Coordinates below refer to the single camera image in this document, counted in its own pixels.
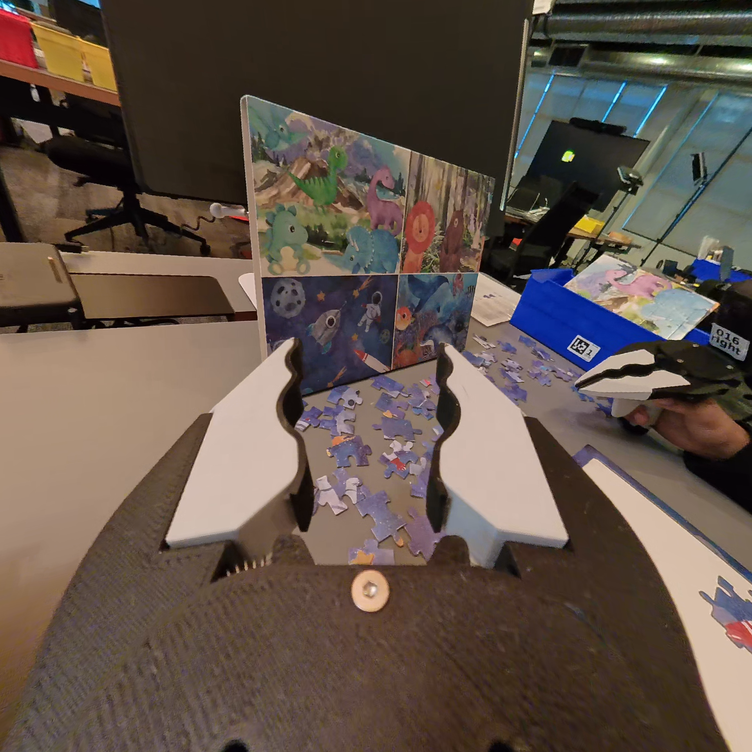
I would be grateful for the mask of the black partition panel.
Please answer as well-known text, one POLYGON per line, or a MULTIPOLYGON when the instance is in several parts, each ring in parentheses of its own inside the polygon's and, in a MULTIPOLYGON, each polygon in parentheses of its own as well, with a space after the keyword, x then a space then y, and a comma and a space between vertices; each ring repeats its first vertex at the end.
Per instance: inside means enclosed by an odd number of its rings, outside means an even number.
POLYGON ((146 193, 243 202, 252 95, 494 177, 502 232, 533 2, 100 5, 146 193))

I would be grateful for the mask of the space puzzle frame tray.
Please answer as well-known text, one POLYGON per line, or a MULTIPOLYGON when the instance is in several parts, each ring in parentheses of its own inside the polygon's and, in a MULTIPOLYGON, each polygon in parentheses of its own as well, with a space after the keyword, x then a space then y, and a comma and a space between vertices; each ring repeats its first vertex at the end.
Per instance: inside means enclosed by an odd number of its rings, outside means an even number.
POLYGON ((700 596, 713 596, 721 576, 751 599, 750 572, 594 447, 578 451, 574 461, 632 527, 663 578, 727 747, 750 751, 750 653, 728 640, 700 596))

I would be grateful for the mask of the red plastic bin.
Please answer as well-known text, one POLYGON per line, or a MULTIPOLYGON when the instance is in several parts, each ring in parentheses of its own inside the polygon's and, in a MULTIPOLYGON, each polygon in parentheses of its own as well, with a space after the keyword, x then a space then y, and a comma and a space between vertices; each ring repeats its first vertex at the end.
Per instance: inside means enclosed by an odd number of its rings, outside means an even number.
POLYGON ((1 9, 1 60, 26 68, 39 67, 34 52, 30 21, 1 9))

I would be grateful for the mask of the large black display screen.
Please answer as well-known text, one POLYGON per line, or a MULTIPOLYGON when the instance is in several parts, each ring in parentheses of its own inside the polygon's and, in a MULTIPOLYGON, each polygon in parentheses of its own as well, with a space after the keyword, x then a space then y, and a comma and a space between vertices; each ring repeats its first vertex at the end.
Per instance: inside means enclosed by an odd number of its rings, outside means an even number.
POLYGON ((596 120, 553 120, 515 188, 532 191, 552 206, 577 183, 597 194, 593 209, 605 211, 622 187, 618 168, 633 168, 650 144, 624 131, 596 120))

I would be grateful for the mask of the black office chair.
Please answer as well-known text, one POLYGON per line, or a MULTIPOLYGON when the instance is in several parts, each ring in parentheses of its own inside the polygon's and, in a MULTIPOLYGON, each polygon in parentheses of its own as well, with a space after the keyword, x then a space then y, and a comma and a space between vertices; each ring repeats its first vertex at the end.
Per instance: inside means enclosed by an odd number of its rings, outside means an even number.
POLYGON ((122 193, 116 208, 88 210, 87 223, 65 233, 67 243, 80 246, 80 236, 129 224, 145 245, 149 244, 150 239, 146 227, 153 226, 197 241, 199 252, 204 257, 211 254, 211 247, 202 237, 175 225, 166 216, 141 206, 138 200, 141 189, 126 150, 77 136, 54 136, 41 145, 41 151, 57 167, 78 174, 77 186, 95 183, 115 188, 122 193))
POLYGON ((491 248, 481 265, 484 274, 503 284, 550 266, 569 231, 597 202, 599 193, 572 183, 556 204, 522 237, 516 249, 491 248))

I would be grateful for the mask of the assembled rocket puzzle section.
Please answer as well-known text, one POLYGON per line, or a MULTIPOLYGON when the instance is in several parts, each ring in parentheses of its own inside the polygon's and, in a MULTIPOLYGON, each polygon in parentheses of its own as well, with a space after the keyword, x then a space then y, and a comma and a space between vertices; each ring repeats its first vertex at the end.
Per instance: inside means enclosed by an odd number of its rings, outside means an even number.
POLYGON ((751 653, 751 601, 741 597, 728 580, 719 576, 714 595, 700 591, 711 617, 724 628, 728 640, 751 653))

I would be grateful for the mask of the dinosaur puzzle board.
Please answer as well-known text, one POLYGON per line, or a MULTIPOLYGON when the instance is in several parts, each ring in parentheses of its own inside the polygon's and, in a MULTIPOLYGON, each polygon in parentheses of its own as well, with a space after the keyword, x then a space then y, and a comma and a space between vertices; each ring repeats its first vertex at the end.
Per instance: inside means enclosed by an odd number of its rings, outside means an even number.
POLYGON ((666 340, 685 338, 719 307, 693 289, 607 253, 565 288, 666 340))

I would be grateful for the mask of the wooden background desk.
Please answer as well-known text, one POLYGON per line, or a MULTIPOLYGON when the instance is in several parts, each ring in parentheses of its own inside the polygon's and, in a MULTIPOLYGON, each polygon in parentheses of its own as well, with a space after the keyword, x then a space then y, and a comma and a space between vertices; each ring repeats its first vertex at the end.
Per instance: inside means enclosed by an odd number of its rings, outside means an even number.
MULTIPOLYGON (((508 210, 504 213, 506 223, 520 224, 523 226, 535 225, 544 218, 543 211, 517 211, 508 210)), ((606 246, 609 248, 634 249, 640 248, 641 245, 636 243, 631 236, 617 231, 605 230, 606 223, 597 220, 588 215, 579 219, 576 224, 567 232, 567 240, 584 240, 592 246, 606 246)))
POLYGON ((36 87, 44 87, 120 107, 120 99, 117 91, 98 87, 85 81, 82 82, 52 74, 46 69, 32 69, 11 61, 1 60, 1 76, 35 85, 36 87))

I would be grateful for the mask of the black light stand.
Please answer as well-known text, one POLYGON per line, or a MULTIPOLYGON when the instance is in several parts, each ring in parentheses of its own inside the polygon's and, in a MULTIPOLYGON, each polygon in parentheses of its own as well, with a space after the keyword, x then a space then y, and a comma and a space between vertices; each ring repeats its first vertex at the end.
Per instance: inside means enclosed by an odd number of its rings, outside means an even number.
POLYGON ((708 182, 708 178, 709 178, 709 171, 708 171, 708 165, 707 165, 705 152, 697 152, 697 153, 691 154, 691 174, 692 174, 692 184, 693 184, 693 192, 691 194, 691 197, 683 203, 681 209, 676 214, 674 219, 670 222, 666 230, 663 231, 663 233, 659 236, 659 238, 653 242, 653 246, 651 247, 651 249, 647 252, 647 255, 641 261, 641 266, 646 265, 647 260, 651 257, 653 252, 659 247, 659 245, 663 243, 665 239, 668 238, 671 232, 680 223, 680 221, 684 218, 684 216, 690 211, 691 207, 696 203, 701 193, 703 192, 706 186, 706 183, 708 182))

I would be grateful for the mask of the grey ceiling duct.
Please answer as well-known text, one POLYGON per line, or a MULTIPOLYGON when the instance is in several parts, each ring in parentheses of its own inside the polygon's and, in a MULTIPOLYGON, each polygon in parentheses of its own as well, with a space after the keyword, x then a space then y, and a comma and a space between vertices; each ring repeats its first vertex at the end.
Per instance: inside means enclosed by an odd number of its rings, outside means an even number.
POLYGON ((555 49, 578 64, 584 50, 750 59, 750 2, 558 2, 532 23, 529 59, 555 49))

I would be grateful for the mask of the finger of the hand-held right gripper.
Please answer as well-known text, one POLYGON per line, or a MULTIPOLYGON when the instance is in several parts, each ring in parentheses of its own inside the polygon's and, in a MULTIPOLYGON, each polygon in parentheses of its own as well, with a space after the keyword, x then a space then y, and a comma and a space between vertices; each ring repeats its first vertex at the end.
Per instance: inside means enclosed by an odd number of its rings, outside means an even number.
POLYGON ((578 390, 588 396, 644 401, 658 390, 691 387, 691 381, 664 369, 651 369, 649 364, 632 363, 617 367, 602 363, 589 370, 578 381, 578 390))
POLYGON ((577 387, 657 387, 655 354, 645 349, 609 356, 584 373, 577 387))

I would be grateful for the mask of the brown wooden seat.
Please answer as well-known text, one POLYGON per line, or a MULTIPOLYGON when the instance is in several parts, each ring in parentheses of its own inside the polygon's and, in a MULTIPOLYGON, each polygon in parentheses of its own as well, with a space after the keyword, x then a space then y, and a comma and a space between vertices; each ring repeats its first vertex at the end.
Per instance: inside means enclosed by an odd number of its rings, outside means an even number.
POLYGON ((2 243, 1 325, 126 324, 235 313, 220 283, 203 275, 70 272, 49 244, 2 243))

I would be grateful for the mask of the printed paper sheet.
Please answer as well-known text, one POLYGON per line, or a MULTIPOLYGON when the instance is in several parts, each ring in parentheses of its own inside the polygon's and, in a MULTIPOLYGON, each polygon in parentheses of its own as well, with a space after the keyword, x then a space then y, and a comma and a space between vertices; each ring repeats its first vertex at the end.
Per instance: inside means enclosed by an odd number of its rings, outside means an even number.
POLYGON ((472 318, 486 327, 506 323, 511 320, 520 300, 520 293, 480 272, 477 275, 472 318))

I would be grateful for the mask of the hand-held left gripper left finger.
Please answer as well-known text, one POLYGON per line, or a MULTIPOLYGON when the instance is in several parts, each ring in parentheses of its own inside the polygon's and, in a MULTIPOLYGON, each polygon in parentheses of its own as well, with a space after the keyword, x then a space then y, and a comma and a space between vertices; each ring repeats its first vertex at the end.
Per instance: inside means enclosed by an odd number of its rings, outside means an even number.
POLYGON ((271 550, 305 532, 315 484, 302 416, 302 343, 283 341, 211 410, 211 418, 165 536, 172 548, 233 541, 271 550))

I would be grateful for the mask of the blue bin with white tag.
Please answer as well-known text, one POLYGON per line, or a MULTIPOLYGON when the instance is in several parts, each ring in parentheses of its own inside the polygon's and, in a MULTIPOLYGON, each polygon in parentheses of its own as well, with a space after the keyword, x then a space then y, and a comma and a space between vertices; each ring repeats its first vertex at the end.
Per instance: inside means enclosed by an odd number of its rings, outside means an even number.
MULTIPOLYGON (((512 316, 512 325, 546 348, 588 368, 628 345, 666 340, 565 288, 569 268, 533 271, 512 316)), ((685 338, 706 344, 699 325, 685 338)))

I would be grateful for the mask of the person's right forearm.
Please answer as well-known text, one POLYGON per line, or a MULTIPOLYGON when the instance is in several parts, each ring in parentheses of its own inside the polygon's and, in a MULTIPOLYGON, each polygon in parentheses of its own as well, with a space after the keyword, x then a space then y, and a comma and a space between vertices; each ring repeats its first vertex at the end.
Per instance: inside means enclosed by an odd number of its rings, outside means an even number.
POLYGON ((693 475, 751 512, 751 443, 728 459, 706 459, 684 452, 683 461, 693 475))

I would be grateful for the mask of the person's right hand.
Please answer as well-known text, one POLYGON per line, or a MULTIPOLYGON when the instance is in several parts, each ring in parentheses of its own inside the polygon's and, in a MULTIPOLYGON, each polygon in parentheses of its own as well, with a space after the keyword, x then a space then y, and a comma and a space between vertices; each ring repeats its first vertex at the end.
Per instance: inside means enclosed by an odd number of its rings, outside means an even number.
POLYGON ((625 418, 632 425, 652 427, 680 450, 713 461, 731 459, 750 444, 749 432, 711 399, 654 400, 625 418))

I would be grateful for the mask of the puzzle pieces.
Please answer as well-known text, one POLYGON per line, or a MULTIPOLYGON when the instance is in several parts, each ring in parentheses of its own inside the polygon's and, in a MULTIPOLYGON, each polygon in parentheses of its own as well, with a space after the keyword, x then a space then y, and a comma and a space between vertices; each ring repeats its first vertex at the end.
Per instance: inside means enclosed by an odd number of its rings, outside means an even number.
MULTIPOLYGON (((318 563, 428 561, 437 541, 427 517, 429 469, 441 428, 436 361, 307 395, 303 438, 315 479, 316 508, 304 538, 318 563)), ((608 526, 621 518, 538 416, 522 410, 544 474, 569 533, 562 550, 604 557, 608 526)), ((507 543, 513 550, 546 547, 507 543)), ((511 549, 503 550, 506 555, 511 549)))

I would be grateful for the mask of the blue plastic bin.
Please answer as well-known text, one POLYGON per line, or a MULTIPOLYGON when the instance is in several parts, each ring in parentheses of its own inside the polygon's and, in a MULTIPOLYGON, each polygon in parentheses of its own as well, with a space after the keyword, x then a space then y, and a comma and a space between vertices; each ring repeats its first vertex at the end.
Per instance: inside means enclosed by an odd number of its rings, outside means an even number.
MULTIPOLYGON (((696 258, 691 265, 691 275, 697 280, 721 280, 721 264, 719 262, 707 259, 696 258)), ((737 283, 751 279, 751 273, 744 269, 733 267, 730 269, 728 277, 724 281, 728 283, 737 283)))

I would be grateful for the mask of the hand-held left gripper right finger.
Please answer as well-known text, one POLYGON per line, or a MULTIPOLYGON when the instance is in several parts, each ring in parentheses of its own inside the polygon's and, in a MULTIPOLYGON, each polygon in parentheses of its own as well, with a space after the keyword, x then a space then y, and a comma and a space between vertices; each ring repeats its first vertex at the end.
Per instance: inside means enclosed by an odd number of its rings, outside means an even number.
POLYGON ((485 569, 507 543, 563 549, 569 533, 522 410, 446 343, 436 380, 442 431, 426 496, 433 530, 463 539, 471 563, 485 569))

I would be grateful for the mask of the four-picture puzzle reference board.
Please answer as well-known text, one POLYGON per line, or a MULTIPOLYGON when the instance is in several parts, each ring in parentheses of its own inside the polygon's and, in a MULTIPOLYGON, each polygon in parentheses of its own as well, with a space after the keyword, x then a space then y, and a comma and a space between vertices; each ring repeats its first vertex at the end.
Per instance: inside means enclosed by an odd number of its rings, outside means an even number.
POLYGON ((240 101, 262 357, 302 394, 465 348, 493 177, 255 96, 240 101))

